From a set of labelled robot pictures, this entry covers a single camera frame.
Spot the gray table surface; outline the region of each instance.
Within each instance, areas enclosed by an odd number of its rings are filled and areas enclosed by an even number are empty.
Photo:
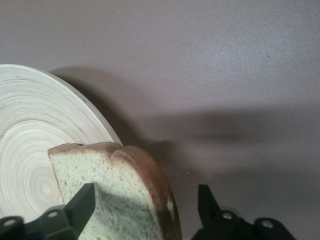
[[[61,77],[153,154],[183,239],[200,183],[319,239],[320,1],[2,0],[0,63]]]

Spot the bread crust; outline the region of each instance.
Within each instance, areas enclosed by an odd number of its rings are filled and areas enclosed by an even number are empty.
[[[100,142],[88,145],[62,144],[49,149],[48,154],[78,154],[82,151],[102,152],[106,155],[105,159],[111,162],[130,165],[150,193],[163,239],[182,240],[178,209],[169,181],[149,153],[135,146],[122,147],[114,142]]]

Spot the plate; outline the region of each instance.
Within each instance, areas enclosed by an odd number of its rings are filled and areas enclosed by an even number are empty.
[[[116,142],[115,131],[74,87],[48,72],[0,65],[0,218],[30,222],[62,198],[49,148]]]

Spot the bread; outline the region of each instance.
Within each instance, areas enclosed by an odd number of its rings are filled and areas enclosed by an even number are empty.
[[[96,209],[80,240],[181,240],[169,182],[144,150],[113,142],[63,144],[48,150],[66,204],[95,183]]]

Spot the white plate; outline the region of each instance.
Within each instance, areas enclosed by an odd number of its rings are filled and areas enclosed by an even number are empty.
[[[79,91],[30,67],[0,65],[0,218],[25,222],[62,204],[47,150],[120,140]]]

